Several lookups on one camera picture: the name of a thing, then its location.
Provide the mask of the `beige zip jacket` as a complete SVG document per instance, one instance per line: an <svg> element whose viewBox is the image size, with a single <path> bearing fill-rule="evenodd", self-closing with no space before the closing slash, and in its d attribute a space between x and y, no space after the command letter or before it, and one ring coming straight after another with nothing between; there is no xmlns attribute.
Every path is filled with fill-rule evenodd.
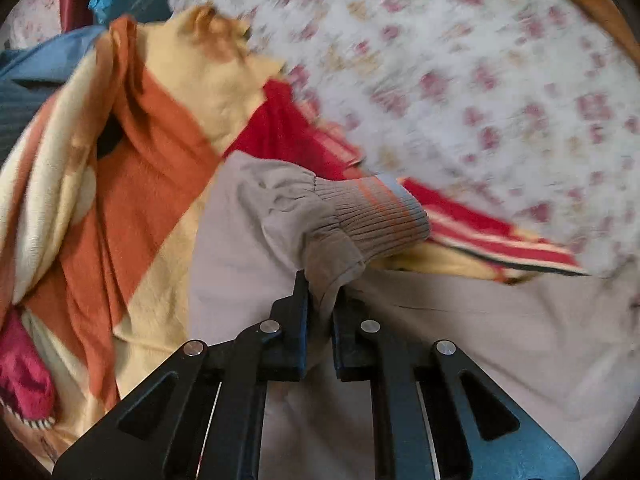
<svg viewBox="0 0 640 480"><path fill-rule="evenodd" d="M307 377L269 390L262 478L372 476L369 393L336 380L326 333L340 290L401 335L458 344L582 474L638 424L638 263L610 278L544 273L516 285L384 268L429 230L389 177L329 181L241 152L218 169L195 242L190 336L219 344L262 322L297 272L318 313Z"/></svg>

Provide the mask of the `blue grey clothes pile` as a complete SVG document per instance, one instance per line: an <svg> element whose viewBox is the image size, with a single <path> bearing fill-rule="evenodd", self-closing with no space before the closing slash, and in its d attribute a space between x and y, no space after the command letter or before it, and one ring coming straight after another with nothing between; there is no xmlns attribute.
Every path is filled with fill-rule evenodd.
<svg viewBox="0 0 640 480"><path fill-rule="evenodd" d="M1 163L52 94L66 83L106 28L81 27L29 49L1 52Z"/></svg>

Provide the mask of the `orange red yellow blanket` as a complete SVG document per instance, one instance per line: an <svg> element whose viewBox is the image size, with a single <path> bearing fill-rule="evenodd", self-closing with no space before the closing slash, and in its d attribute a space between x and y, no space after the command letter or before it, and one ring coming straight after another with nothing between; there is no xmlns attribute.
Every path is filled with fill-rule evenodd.
<svg viewBox="0 0 640 480"><path fill-rule="evenodd" d="M509 283L577 275L565 247L413 180L435 232L396 248L404 214L341 129L299 104L247 24L211 6L164 22L122 16L40 44L70 63L27 113L1 168L1 418L51 470L186 339L205 196L234 151L343 180L374 212L358 231L380 266Z"/></svg>

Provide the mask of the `floral quilt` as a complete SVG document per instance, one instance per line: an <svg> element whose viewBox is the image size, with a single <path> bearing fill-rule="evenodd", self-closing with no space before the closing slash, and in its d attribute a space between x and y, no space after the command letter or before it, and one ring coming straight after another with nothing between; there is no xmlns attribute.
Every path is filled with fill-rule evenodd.
<svg viewBox="0 0 640 480"><path fill-rule="evenodd" d="M250 20L368 167L567 245L639 252L639 74L568 0L169 0Z"/></svg>

